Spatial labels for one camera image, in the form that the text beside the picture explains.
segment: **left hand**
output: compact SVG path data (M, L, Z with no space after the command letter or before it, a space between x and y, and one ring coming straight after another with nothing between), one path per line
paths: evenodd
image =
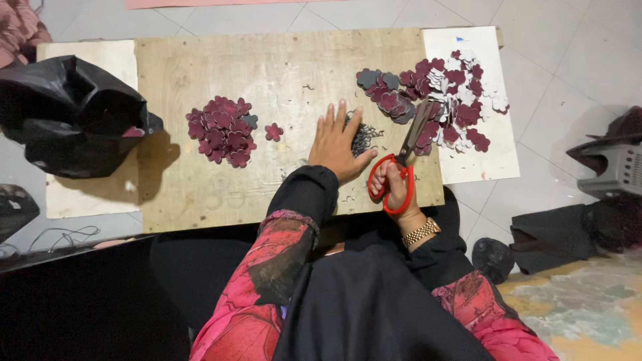
M358 107L348 125L345 125L345 100L339 101L339 111L334 118L334 104L328 105L325 117L317 121L317 136L312 144L308 164L325 166L336 175L339 185L348 183L361 174L368 163L377 156L374 149L366 150L357 158L352 156L352 139L357 133L363 107Z

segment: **scissors blade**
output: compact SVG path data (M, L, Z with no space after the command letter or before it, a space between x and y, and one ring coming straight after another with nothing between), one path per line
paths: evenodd
M406 139L399 151L399 155L395 157L397 162L402 166L406 166L406 161L408 160L410 153L412 153L415 150L415 147L417 147L417 140L419 139L421 132L423 132L434 106L434 101L426 99L417 108L417 115L415 115L415 119L413 119L412 125L406 134Z

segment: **pink foam sheet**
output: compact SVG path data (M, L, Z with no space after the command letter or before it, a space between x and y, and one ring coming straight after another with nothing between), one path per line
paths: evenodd
M125 0L128 9L165 8L170 6L212 6L240 4L301 3L303 0ZM344 1L344 0L307 0Z

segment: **wire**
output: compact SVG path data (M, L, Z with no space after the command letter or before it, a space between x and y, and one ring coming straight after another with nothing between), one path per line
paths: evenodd
M87 229L87 228L93 228L94 230L93 230L93 232L91 232L91 233L81 232L82 230ZM84 240L82 240L82 241L76 241L76 243L83 243L83 242L86 242L86 241L89 239L89 237L91 237L91 236L95 236L96 234L100 233L100 229L99 229L98 227L96 227L95 225L88 225L87 227L82 227L81 229L78 229L78 230L76 230L76 231L72 231L72 230L70 230L70 229L66 229L66 228L47 228L47 229L45 229L44 231L42 231L42 232L41 232L41 233L36 237L36 239L34 239L34 240L33 240L33 242L31 243L31 245L29 246L29 249L27 250L27 252L30 252L30 251L31 251L31 249L33 248L33 246L36 244L36 242L38 242L38 240L39 240L39 239L40 239L40 238L41 238L45 233L47 233L47 232L49 232L49 231L63 231L63 232L62 232L62 237L60 237L60 238L59 238L59 239L58 239L58 240L57 240L57 241L56 241L56 242L51 246L51 248L49 249L49 251L50 251L50 252L51 252L51 251L53 251L53 247L55 247L55 246L56 246L56 244L58 244L58 242L62 241L62 240L63 240L63 238L69 242L69 245L73 246L73 245L74 245L74 240L73 240L73 238L71 238L71 237L70 237L72 234L76 234L76 233L77 233L77 234L82 234L82 235L84 235L84 236L87 236L87 237L85 237L85 239L84 239Z

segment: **gold wristwatch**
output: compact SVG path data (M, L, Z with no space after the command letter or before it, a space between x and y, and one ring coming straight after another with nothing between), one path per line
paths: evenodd
M432 218L427 217L426 224L424 224L423 227L406 234L405 236L401 237L401 240L403 241L404 246L406 246L407 248L411 244L419 241L420 239L431 233L441 233L441 228L439 228L439 226Z

